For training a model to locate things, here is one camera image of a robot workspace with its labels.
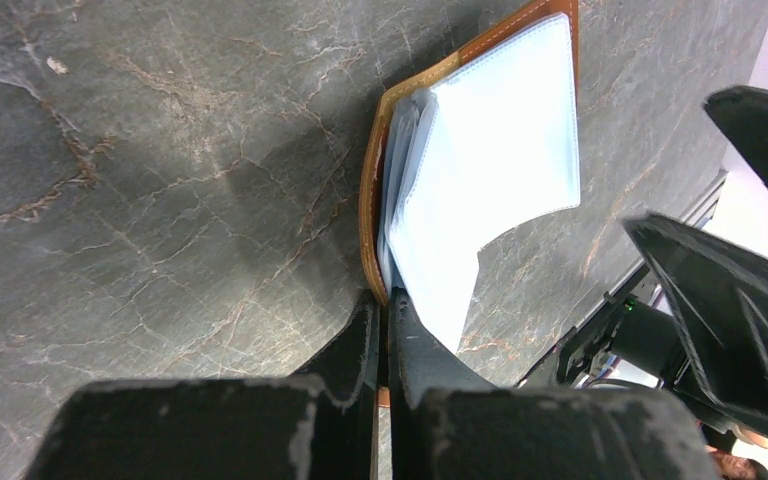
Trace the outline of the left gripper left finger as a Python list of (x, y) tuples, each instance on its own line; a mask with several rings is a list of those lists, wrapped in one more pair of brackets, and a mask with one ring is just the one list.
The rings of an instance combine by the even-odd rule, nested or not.
[(30, 479), (373, 479), (379, 307), (284, 377), (120, 379), (76, 390)]

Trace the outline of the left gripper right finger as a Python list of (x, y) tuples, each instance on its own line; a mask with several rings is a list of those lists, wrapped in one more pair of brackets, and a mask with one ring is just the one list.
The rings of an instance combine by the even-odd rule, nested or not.
[(690, 412), (647, 388), (499, 388), (389, 302), (397, 479), (715, 479)]

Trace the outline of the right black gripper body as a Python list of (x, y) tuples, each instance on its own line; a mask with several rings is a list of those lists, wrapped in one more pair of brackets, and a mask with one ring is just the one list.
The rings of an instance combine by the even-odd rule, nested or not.
[(595, 316), (597, 345), (661, 380), (704, 423), (768, 438), (768, 298), (639, 298)]

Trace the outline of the brown leather card holder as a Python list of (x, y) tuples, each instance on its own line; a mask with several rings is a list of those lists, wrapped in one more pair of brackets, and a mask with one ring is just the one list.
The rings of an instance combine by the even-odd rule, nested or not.
[(380, 98), (359, 193), (360, 255), (378, 301), (397, 289), (451, 352), (478, 254), (578, 206), (578, 5), (532, 1)]

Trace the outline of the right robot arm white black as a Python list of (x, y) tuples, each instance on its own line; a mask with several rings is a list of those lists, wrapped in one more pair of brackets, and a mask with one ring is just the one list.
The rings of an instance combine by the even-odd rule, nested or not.
[(656, 213), (624, 228), (642, 266), (524, 384), (570, 386), (612, 354), (660, 379), (709, 425), (768, 437), (768, 259)]

